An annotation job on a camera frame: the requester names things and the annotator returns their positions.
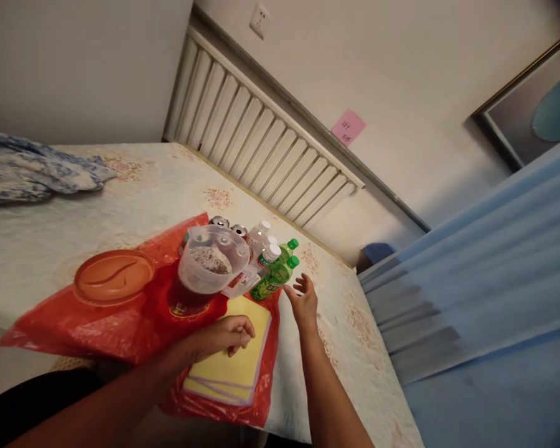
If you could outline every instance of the table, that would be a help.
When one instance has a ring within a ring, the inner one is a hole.
[[[301,264],[319,297],[326,353],[377,447],[421,447],[415,425],[355,272],[312,239],[176,143],[57,146],[99,154],[118,172],[97,193],[0,208],[0,327],[71,283],[87,258],[134,248],[187,217],[206,211],[251,228],[272,223],[279,241],[297,238]],[[287,297],[280,299],[280,334],[271,409],[265,430],[310,441],[299,336]]]

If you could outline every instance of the framed picture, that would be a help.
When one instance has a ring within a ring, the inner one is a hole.
[[[472,117],[513,172],[560,142],[560,41]]]

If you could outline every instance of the measuring jug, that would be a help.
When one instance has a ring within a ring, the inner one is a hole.
[[[219,225],[195,226],[187,233],[178,282],[169,296],[173,314],[201,309],[219,292],[230,298],[241,296],[257,283],[257,269],[248,265],[249,246],[239,234]],[[240,280],[229,287],[239,275]]]

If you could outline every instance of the hand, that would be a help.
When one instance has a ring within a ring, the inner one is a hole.
[[[294,319],[302,334],[317,335],[317,294],[313,282],[307,274],[301,274],[296,282],[294,289],[302,294],[297,294],[293,288],[284,285],[284,292],[291,301]]]
[[[187,344],[192,363],[196,363],[222,350],[228,350],[228,357],[232,357],[239,348],[247,348],[252,338],[255,338],[253,324],[247,316],[238,315],[220,319],[183,342]]]

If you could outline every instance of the blue and white cloth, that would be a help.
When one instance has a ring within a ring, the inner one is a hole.
[[[37,202],[54,193],[101,190],[116,177],[99,157],[77,157],[27,139],[0,133],[0,205]]]

